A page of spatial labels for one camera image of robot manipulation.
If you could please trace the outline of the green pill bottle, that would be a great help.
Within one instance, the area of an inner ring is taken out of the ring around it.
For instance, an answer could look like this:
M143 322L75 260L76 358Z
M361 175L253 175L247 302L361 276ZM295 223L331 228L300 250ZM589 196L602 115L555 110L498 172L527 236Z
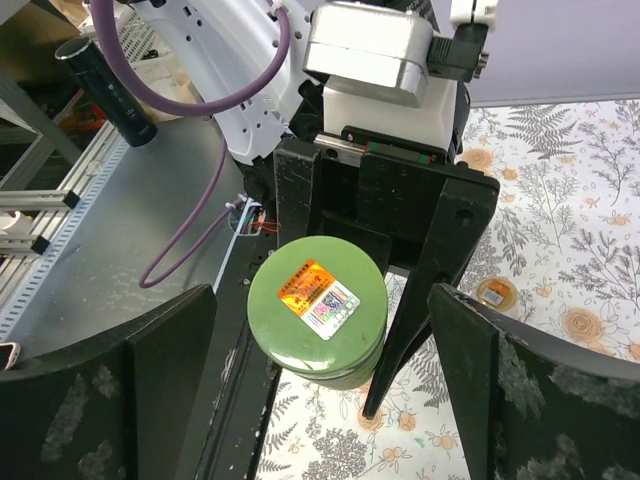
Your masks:
M292 374L312 383L316 383L324 388L338 391L353 390L370 380L380 359L383 343L378 344L362 360L353 367L338 371L333 374L309 374L298 373L289 370Z

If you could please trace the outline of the floral table mat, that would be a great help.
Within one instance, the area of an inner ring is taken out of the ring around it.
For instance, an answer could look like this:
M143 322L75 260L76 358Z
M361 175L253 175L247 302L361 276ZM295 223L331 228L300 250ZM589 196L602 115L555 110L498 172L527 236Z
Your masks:
M639 359L639 104L474 110L462 160L501 185L461 280L510 280L518 318L592 351ZM368 389L333 391L283 373L261 479L464 479L465 456L433 342L380 411Z

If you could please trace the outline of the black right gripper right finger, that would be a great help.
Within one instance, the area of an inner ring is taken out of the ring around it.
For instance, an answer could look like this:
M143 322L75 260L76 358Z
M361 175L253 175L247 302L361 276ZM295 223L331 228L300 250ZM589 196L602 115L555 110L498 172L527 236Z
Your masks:
M431 325L472 479L636 479L639 366L446 284Z

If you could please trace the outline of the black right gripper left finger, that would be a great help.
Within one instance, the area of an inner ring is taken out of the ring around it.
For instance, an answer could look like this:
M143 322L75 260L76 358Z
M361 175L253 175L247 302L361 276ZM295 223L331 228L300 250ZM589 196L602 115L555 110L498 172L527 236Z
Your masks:
M2 478L175 478L216 308L199 285L2 372Z

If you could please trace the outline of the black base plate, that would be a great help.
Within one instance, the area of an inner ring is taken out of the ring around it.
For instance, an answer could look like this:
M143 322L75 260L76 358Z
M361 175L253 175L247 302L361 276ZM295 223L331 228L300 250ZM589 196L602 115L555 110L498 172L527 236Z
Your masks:
M267 225L245 236L232 231L214 283L217 312L202 385L213 396L196 479L253 479L268 430L280 371L257 346L247 299L259 267L277 246L275 203Z

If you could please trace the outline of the clear pill bottle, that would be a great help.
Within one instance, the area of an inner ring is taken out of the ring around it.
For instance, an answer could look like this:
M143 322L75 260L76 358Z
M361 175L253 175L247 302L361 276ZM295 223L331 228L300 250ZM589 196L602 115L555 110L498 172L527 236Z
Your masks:
M487 307L511 318L519 313L519 291L505 277L488 277L476 287L476 299Z

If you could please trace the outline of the black cylindrical bottle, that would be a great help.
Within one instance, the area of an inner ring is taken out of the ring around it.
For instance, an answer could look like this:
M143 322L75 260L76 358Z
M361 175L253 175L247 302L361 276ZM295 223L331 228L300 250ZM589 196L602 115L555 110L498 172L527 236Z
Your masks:
M111 70L92 39L78 36L66 41L57 48L55 58L68 66L131 147L146 145L155 138L156 125Z

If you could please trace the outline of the green bottle cap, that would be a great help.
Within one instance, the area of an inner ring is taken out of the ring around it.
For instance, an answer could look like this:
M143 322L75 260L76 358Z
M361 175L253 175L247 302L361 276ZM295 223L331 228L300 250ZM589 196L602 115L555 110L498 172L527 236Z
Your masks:
M384 277L358 246L309 236L277 249L247 300L251 333L276 364L307 378L346 374L383 343Z

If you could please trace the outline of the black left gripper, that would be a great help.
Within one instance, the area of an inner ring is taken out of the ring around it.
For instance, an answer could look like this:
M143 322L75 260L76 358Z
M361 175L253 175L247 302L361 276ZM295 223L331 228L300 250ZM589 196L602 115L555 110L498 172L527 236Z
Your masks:
M319 232L323 200L326 233L358 244L383 269L411 271L363 407L371 419L417 340L431 334L429 292L460 280L500 184L456 164L456 143L345 132L320 133L314 144L284 138L274 151L278 246Z

